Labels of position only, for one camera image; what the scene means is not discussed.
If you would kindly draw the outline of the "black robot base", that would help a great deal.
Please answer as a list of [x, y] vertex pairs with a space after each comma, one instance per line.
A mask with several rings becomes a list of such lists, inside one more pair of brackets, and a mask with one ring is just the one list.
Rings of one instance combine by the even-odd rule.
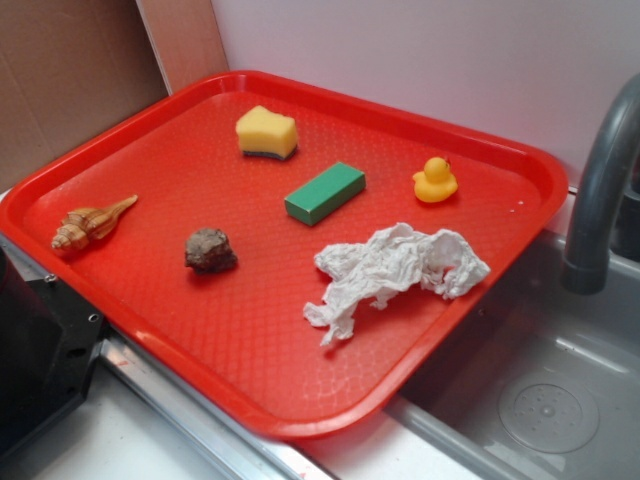
[[27, 280], [1, 250], [1, 458], [86, 400], [107, 323], [63, 280]]

